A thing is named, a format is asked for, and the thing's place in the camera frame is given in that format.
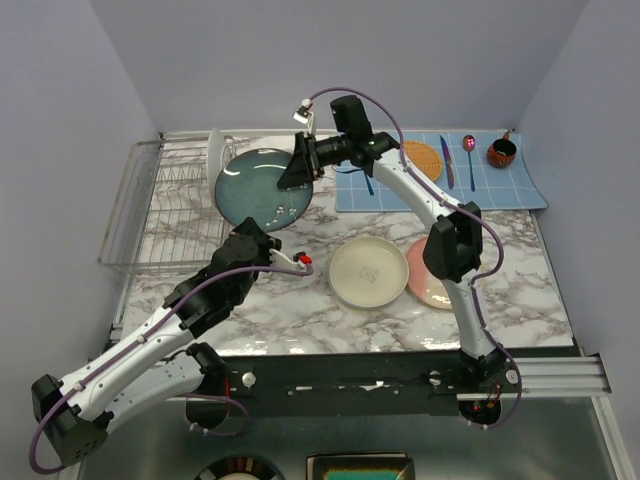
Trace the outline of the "pink and cream plate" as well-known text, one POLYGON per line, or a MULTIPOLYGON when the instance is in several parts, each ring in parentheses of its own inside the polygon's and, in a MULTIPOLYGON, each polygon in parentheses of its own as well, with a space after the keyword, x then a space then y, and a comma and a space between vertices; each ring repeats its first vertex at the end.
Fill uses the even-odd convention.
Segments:
POLYGON ((427 237, 422 237, 414 242, 406 253, 409 266, 407 288, 427 306, 451 311, 451 301, 442 282, 434 277, 424 264, 423 250, 426 243, 427 237))

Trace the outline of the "wire dish rack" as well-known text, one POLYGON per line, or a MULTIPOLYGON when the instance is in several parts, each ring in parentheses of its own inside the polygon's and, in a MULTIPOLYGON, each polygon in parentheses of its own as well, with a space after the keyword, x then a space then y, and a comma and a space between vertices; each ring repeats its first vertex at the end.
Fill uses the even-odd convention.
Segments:
POLYGON ((124 273, 186 272, 209 263, 231 225, 207 182, 205 132, 134 144, 98 261, 124 273))

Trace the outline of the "cream white plate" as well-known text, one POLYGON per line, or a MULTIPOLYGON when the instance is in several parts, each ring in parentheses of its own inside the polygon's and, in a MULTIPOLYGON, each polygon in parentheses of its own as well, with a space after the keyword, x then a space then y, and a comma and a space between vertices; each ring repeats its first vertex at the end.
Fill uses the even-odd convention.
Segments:
POLYGON ((399 289, 409 279, 405 255, 393 243, 378 237, 359 237, 337 248, 328 267, 329 285, 360 290, 399 289))

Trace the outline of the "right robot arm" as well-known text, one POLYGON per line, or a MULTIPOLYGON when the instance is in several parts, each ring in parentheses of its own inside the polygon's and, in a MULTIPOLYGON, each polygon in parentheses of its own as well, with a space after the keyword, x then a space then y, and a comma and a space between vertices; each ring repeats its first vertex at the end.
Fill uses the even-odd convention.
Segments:
POLYGON ((393 191, 428 231, 422 258, 452 303, 460 335, 462 384, 474 392, 495 384, 509 358, 487 328, 484 300, 476 288, 484 276, 483 235, 491 230, 479 207, 462 204, 419 171, 406 156, 402 133, 375 132, 358 96, 331 102, 338 133, 325 140, 315 136, 312 106, 312 100, 305 99, 294 111, 294 119, 306 129, 295 136, 278 189, 311 183, 323 176, 325 168, 349 161, 393 191))

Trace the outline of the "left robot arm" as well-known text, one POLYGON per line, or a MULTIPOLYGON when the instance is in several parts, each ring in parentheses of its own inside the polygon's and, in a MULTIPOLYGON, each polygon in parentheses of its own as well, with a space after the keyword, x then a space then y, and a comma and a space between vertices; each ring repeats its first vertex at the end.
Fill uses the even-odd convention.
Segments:
POLYGON ((85 366, 31 386, 37 422, 29 464, 40 475, 56 474, 92 454, 116 426, 173 395, 214 393, 220 368, 193 361, 184 374, 153 374, 155 365, 226 320, 262 272, 308 274, 282 252, 282 242, 246 218, 214 251, 211 260, 178 283, 149 318, 85 366))

